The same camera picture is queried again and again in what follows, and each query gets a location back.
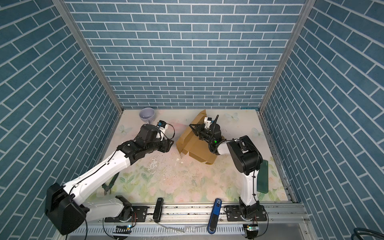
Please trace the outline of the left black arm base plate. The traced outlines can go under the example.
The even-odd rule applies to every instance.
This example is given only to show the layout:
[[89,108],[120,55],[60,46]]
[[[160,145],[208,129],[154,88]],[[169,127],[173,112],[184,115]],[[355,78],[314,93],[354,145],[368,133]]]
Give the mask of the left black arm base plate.
[[127,222],[133,222],[133,223],[144,223],[147,218],[148,213],[148,206],[132,206],[131,212],[128,214],[127,220],[121,220],[120,217],[124,214],[120,214],[118,217],[115,218],[105,218],[106,223],[127,223]]

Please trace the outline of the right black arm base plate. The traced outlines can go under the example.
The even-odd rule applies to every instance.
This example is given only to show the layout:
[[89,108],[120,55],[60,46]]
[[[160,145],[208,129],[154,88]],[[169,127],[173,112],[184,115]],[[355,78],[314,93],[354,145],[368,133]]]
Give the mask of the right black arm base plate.
[[226,205],[223,210],[227,216],[228,222],[240,222],[240,221],[267,221],[267,213],[264,206],[252,205],[250,207],[243,207],[240,205]]

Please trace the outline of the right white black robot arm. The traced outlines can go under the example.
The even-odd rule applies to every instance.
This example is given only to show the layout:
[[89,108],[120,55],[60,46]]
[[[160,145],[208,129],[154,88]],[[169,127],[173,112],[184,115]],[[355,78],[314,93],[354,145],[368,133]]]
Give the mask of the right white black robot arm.
[[230,155],[236,169],[242,174],[243,187],[239,200],[241,216],[251,219],[262,209],[257,197],[258,173],[263,162],[260,151],[248,136],[227,140],[222,137],[219,117],[214,120],[205,117],[202,124],[190,124],[195,136],[208,143],[208,149],[215,155]]

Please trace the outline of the brown cardboard paper box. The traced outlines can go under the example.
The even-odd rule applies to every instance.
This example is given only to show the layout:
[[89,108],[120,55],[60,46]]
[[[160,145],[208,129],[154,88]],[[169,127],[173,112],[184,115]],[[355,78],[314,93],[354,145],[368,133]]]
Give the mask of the brown cardboard paper box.
[[[190,124],[204,124],[205,117],[208,117],[207,111],[202,110],[196,115]],[[217,124],[216,121],[217,119],[212,118],[212,124],[210,127],[213,127],[214,124]],[[180,154],[188,155],[198,162],[212,165],[217,159],[218,155],[211,153],[208,148],[208,143],[199,140],[199,138],[194,135],[191,128],[189,127],[190,124],[188,124],[186,130],[181,134],[176,142],[178,152]]]

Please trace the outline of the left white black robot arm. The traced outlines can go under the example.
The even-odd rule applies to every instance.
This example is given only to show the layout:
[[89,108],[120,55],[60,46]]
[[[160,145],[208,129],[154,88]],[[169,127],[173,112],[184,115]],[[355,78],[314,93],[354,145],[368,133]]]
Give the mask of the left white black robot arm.
[[117,146],[109,157],[86,173],[63,185],[51,185],[47,189],[45,215],[60,234],[68,235],[83,223],[104,218],[132,221],[132,204],[123,196],[101,203],[87,203],[86,200],[102,184],[146,154],[169,152],[174,140],[165,135],[168,127],[170,124],[164,121],[159,121],[157,125],[144,124],[133,140]]

